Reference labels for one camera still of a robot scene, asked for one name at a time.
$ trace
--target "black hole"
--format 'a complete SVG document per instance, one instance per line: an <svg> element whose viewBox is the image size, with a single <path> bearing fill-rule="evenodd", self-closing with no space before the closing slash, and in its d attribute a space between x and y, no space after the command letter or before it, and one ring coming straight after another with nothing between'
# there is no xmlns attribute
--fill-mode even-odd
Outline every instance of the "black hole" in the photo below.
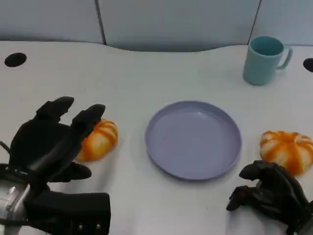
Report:
<svg viewBox="0 0 313 235"><path fill-rule="evenodd" d="M27 56L24 53L14 53L9 55L4 63L8 67L17 67L25 63Z"/></svg>
<svg viewBox="0 0 313 235"><path fill-rule="evenodd" d="M313 72L313 58L308 58L303 62L303 66L307 71Z"/></svg>

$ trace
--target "robotic hand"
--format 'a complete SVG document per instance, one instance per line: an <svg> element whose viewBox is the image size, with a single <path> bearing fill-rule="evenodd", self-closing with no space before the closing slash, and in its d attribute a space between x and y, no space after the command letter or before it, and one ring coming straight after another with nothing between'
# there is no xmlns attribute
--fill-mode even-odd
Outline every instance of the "robotic hand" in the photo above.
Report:
<svg viewBox="0 0 313 235"><path fill-rule="evenodd" d="M244 167L239 176L260 181L255 188L236 187L229 198L228 211L248 205L288 225L288 235L313 233L313 203L308 202L298 181L282 166L255 161Z"/></svg>
<svg viewBox="0 0 313 235"><path fill-rule="evenodd" d="M108 234L110 198L106 193L53 192L48 182L86 179L91 171L72 162L82 140L100 121L105 106L81 111L70 126L60 124L74 98L48 101L12 140L8 164L0 164L0 224L5 235L31 226L53 235Z"/></svg>

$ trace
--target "white wall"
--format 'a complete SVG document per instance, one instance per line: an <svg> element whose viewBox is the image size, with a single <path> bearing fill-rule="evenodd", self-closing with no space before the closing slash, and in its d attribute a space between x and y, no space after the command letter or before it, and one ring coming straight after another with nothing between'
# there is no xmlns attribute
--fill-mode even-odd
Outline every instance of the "white wall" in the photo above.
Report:
<svg viewBox="0 0 313 235"><path fill-rule="evenodd" d="M313 0L262 0L252 37L313 46Z"/></svg>
<svg viewBox="0 0 313 235"><path fill-rule="evenodd" d="M0 40L102 43L94 0L1 0Z"/></svg>
<svg viewBox="0 0 313 235"><path fill-rule="evenodd" d="M259 0L99 0L109 46L192 51L248 42Z"/></svg>

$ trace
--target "orange pumpkin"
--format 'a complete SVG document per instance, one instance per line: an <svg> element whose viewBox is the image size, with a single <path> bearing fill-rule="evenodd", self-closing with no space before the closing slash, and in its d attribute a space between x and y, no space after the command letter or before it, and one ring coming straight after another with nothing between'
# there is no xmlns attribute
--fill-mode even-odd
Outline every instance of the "orange pumpkin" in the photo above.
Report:
<svg viewBox="0 0 313 235"><path fill-rule="evenodd" d="M292 175L304 173L313 164L313 141L297 132L266 131L260 145L263 160L283 166Z"/></svg>
<svg viewBox="0 0 313 235"><path fill-rule="evenodd" d="M95 161L102 158L117 143L118 132L114 122L101 119L93 132L84 139L82 150L76 157L78 161Z"/></svg>

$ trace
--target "plate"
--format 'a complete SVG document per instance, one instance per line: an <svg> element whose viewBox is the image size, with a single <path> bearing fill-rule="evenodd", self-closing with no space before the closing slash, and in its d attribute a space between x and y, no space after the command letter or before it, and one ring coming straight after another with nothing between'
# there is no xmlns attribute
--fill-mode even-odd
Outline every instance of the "plate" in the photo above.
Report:
<svg viewBox="0 0 313 235"><path fill-rule="evenodd" d="M150 120L147 152L163 170L186 180L207 180L234 166L242 139L235 121L205 102L166 106Z"/></svg>

